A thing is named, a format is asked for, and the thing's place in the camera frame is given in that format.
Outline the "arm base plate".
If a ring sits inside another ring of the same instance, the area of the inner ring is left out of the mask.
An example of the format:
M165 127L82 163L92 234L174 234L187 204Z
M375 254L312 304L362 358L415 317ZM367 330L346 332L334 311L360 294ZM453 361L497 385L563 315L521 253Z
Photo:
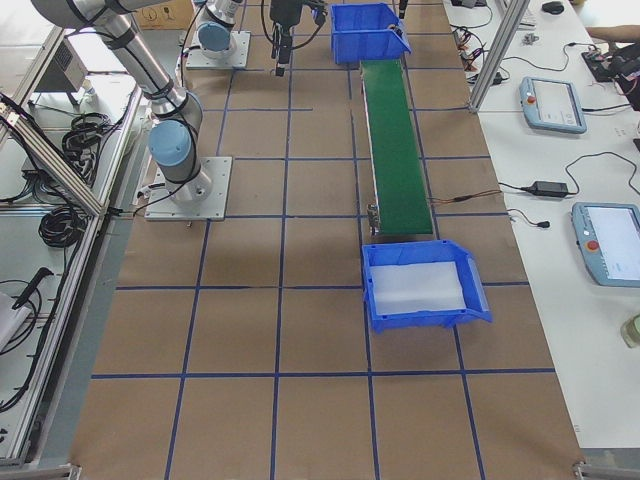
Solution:
M161 186L150 191L150 205L144 218L149 221L223 221L231 179L232 157L201 157L201 169L194 180L178 188L166 184L157 169L154 182Z
M243 70L247 66L251 34L232 31L224 50L208 49L196 34L191 42L186 68L188 70Z

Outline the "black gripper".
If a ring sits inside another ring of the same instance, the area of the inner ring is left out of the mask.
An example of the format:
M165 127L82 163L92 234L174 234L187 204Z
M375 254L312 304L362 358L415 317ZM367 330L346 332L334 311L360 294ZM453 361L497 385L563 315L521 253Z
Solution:
M275 75L283 77L292 52L291 29L301 20L303 2L300 0L272 0L269 16L278 27L272 28L272 59L276 60Z

